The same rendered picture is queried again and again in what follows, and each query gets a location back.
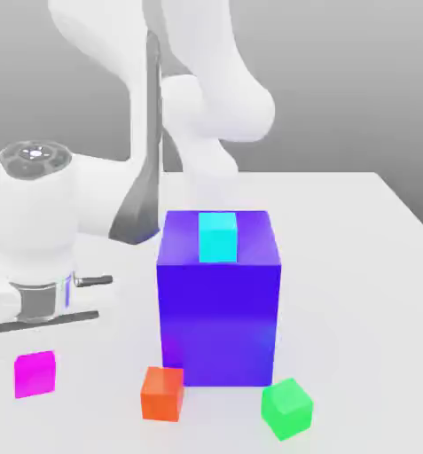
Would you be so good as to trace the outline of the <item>small cyan cube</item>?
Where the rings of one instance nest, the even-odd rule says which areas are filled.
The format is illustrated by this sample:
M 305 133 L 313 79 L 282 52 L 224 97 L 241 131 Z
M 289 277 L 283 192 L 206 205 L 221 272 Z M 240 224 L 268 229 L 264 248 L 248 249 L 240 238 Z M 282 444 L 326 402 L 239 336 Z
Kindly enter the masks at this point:
M 237 255 L 236 214 L 234 212 L 199 212 L 200 262 L 236 262 Z

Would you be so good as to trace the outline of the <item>small orange cube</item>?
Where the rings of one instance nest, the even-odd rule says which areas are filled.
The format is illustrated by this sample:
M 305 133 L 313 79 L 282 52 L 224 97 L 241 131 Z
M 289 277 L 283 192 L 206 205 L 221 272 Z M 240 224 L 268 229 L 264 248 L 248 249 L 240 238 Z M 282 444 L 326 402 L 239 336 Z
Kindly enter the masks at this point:
M 149 366 L 140 399 L 143 419 L 177 422 L 184 400 L 184 371 Z

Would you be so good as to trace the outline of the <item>small green cube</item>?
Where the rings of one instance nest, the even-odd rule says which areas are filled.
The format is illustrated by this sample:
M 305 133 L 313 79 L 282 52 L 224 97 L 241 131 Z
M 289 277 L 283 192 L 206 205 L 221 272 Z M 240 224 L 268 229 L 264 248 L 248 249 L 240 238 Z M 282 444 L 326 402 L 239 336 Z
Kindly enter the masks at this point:
M 282 380 L 262 391 L 262 419 L 280 441 L 308 430 L 313 410 L 313 400 L 294 378 Z

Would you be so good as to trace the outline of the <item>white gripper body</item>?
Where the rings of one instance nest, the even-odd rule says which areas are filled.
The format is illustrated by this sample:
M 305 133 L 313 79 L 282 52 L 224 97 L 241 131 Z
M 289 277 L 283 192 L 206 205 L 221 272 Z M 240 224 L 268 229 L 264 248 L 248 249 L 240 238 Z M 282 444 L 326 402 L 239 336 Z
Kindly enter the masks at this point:
M 97 310 L 0 324 L 0 341 L 78 341 L 96 334 L 100 334 Z

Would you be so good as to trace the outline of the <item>small magenta cube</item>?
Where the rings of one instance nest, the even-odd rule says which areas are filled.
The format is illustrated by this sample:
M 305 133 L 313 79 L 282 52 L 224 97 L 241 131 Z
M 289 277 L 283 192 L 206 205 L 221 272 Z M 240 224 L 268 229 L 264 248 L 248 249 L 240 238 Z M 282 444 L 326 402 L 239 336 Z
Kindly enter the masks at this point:
M 14 361 L 16 399 L 49 394 L 56 387 L 56 357 L 53 351 L 18 356 Z

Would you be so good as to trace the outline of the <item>large blue box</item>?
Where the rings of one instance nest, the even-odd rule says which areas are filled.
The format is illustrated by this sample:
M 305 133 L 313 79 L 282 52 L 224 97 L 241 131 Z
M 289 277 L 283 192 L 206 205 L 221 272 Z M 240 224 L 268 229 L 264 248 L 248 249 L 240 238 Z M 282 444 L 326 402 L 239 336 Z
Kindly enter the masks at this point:
M 156 263 L 162 364 L 187 387 L 272 382 L 282 265 L 270 216 L 239 211 L 238 260 L 202 263 L 199 214 L 168 211 Z

